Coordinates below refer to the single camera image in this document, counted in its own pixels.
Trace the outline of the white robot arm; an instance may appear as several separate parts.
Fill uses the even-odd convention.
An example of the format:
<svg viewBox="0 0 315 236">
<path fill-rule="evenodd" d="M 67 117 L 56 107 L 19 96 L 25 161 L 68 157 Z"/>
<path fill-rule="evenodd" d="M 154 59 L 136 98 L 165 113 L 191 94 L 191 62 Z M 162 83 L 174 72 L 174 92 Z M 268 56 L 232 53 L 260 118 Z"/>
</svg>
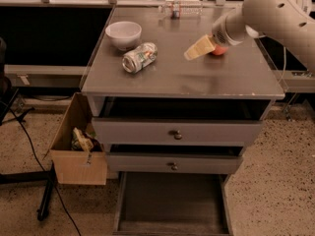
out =
<svg viewBox="0 0 315 236">
<path fill-rule="evenodd" d="M 184 57 L 193 60 L 218 46 L 238 45 L 248 36 L 266 36 L 314 71 L 315 20 L 309 16 L 311 6 L 311 0 L 243 0 L 239 8 L 220 16 L 212 24 L 212 32 L 191 45 Z"/>
</svg>

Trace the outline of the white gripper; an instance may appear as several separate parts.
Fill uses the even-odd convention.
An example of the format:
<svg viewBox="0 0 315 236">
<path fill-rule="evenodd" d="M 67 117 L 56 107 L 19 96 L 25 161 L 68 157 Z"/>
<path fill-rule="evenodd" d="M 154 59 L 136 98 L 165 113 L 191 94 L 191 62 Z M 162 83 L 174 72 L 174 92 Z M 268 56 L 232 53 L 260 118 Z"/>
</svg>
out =
<svg viewBox="0 0 315 236">
<path fill-rule="evenodd" d="M 194 60 L 213 52 L 216 44 L 222 47 L 234 46 L 247 38 L 242 11 L 234 9 L 220 16 L 212 26 L 212 36 L 207 34 L 200 37 L 185 52 L 186 60 Z"/>
</svg>

